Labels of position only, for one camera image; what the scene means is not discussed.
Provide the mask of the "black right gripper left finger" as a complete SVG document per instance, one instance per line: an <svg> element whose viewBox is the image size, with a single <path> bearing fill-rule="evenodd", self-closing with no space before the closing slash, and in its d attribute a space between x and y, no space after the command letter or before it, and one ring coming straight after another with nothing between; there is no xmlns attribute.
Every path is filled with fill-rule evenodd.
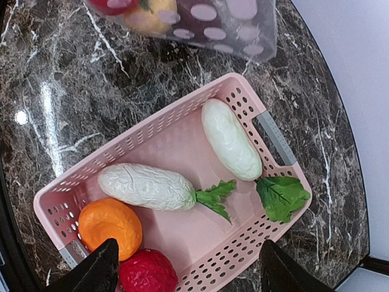
<svg viewBox="0 0 389 292"><path fill-rule="evenodd" d="M119 246L109 238L64 277L45 287L48 292L115 291L118 283Z"/></svg>

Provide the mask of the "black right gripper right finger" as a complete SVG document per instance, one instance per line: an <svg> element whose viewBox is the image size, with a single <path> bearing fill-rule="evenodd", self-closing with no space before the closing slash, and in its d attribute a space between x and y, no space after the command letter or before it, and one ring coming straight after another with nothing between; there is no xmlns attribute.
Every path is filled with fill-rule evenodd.
<svg viewBox="0 0 389 292"><path fill-rule="evenodd" d="M261 291L330 291L330 287L311 276L272 240L260 251Z"/></svg>

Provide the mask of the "pink plastic basket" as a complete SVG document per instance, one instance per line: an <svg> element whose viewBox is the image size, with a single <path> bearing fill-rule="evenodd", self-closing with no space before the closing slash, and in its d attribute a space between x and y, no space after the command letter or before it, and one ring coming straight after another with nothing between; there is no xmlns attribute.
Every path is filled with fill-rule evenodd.
<svg viewBox="0 0 389 292"><path fill-rule="evenodd" d="M310 185L292 150L247 80L226 74L193 91L120 134L43 187L33 206L51 241L71 267L89 251L78 231L79 214L105 197L97 183L107 166L130 162L178 172L195 189L208 189L234 176L219 162L201 124L201 108L216 98L238 118L261 156L264 176L291 176ZM256 262L265 240L277 241L304 213L288 223L266 216L254 182L237 180L225 202L230 220L204 206L186 212L136 207L143 225L143 246L162 252L172 263L178 291L218 291Z"/></svg>

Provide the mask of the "clear zip top bag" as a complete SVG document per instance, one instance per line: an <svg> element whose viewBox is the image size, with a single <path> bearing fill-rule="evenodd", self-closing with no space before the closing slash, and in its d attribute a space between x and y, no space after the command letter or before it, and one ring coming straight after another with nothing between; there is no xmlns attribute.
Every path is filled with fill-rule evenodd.
<svg viewBox="0 0 389 292"><path fill-rule="evenodd" d="M175 40L264 63L277 53L275 1L85 1L148 37Z"/></svg>

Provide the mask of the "yellow peach toy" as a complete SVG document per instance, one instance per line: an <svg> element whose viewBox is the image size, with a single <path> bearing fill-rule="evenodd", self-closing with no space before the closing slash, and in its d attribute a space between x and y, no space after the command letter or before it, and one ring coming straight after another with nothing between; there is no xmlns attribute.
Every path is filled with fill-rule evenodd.
<svg viewBox="0 0 389 292"><path fill-rule="evenodd" d="M171 29L171 24L159 18L160 11L177 12L176 1L147 1L148 9L139 5L124 14L127 28L145 35L163 35Z"/></svg>

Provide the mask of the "red tomato toy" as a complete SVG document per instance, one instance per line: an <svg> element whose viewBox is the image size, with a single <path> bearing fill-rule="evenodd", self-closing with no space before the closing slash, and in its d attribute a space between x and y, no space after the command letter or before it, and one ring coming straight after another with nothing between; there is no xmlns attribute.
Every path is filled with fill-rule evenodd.
<svg viewBox="0 0 389 292"><path fill-rule="evenodd" d="M104 15L120 15L137 8L140 0L90 0L91 5Z"/></svg>

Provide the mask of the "dark purple fruit toy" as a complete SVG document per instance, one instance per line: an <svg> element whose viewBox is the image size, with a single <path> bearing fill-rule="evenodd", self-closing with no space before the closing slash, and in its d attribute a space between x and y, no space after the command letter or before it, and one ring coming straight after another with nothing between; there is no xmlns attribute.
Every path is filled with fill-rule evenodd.
<svg viewBox="0 0 389 292"><path fill-rule="evenodd" d="M183 0L177 2L178 23L173 24L173 30L184 29L193 34L192 40L203 42L206 28L222 28L222 21L212 1Z"/></svg>

